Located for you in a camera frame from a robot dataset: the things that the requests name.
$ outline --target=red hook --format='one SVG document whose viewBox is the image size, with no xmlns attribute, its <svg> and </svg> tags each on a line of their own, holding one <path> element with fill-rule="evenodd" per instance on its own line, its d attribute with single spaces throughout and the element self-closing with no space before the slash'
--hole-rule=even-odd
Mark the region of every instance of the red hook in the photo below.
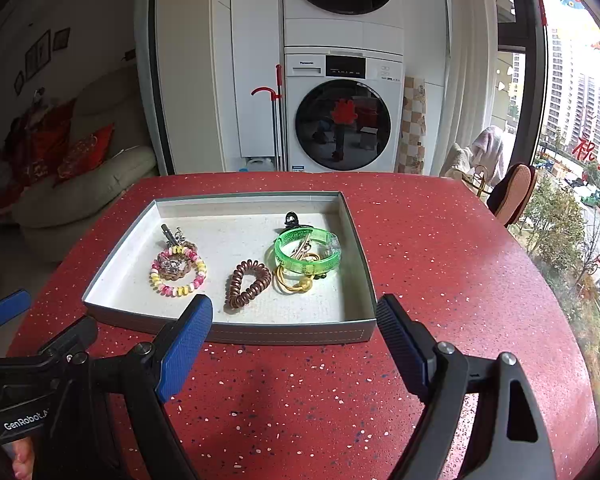
<svg viewBox="0 0 600 480">
<path fill-rule="evenodd" d="M 259 86 L 253 92 L 251 92 L 251 95 L 256 95 L 257 92 L 270 92 L 271 102 L 275 101 L 276 99 L 280 99 L 280 95 L 277 94 L 273 88 L 269 88 L 268 86 Z"/>
</svg>

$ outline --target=red table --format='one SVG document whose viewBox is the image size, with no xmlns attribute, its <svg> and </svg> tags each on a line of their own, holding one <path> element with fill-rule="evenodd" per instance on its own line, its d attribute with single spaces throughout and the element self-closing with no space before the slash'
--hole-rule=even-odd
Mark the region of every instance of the red table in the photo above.
<svg viewBox="0 0 600 480">
<path fill-rule="evenodd" d="M 140 181 L 96 222 L 42 290 L 10 354 L 33 352 L 85 312 L 80 297 L 109 251 L 156 197 L 258 190 L 340 190 L 362 241 L 376 295 L 394 293 L 413 319 L 462 352 L 522 362 L 547 425 L 559 479 L 597 446 L 584 361 L 533 263 L 456 181 L 373 173 L 190 174 Z M 151 336 L 100 325 L 94 356 Z M 375 332 L 362 344 L 205 344 L 166 405 L 203 478 L 387 478 L 422 406 L 408 394 Z M 443 478 L 455 478 L 471 424 L 465 410 Z M 128 420 L 118 421 L 132 473 L 147 478 Z"/>
</svg>

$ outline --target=translucent green bangle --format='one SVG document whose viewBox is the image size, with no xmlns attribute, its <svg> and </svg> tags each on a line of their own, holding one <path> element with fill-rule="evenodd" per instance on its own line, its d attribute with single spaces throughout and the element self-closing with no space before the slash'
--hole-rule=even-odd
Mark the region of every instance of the translucent green bangle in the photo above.
<svg viewBox="0 0 600 480">
<path fill-rule="evenodd" d="M 287 256 L 282 252 L 282 247 L 295 242 L 302 241 L 309 234 L 309 241 L 324 246 L 324 251 L 320 256 L 324 256 L 323 260 L 312 262 L 308 260 L 296 260 Z M 340 242 L 338 237 L 323 229 L 315 229 L 311 227 L 296 227 L 282 233 L 274 244 L 276 258 L 286 270 L 297 272 L 298 274 L 324 274 L 325 272 L 335 269 L 340 263 Z"/>
</svg>

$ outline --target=white curtain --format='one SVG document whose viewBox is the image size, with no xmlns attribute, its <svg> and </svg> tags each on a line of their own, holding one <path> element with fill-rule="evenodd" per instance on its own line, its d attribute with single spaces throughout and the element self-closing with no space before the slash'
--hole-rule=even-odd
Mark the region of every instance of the white curtain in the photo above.
<svg viewBox="0 0 600 480">
<path fill-rule="evenodd" d="M 431 174 L 454 142 L 465 147 L 490 124 L 498 55 L 496 0 L 447 0 L 450 57 Z"/>
</svg>

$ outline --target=dryer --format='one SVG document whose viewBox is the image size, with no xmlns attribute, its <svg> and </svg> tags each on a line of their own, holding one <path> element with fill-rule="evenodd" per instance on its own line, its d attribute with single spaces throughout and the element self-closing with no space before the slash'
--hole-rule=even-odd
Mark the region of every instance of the dryer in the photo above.
<svg viewBox="0 0 600 480">
<path fill-rule="evenodd" d="M 402 117 L 402 56 L 288 47 L 285 67 L 291 171 L 394 171 Z M 338 118 L 343 111 L 349 119 Z"/>
<path fill-rule="evenodd" d="M 283 0 L 285 46 L 402 54 L 402 0 Z"/>
</svg>

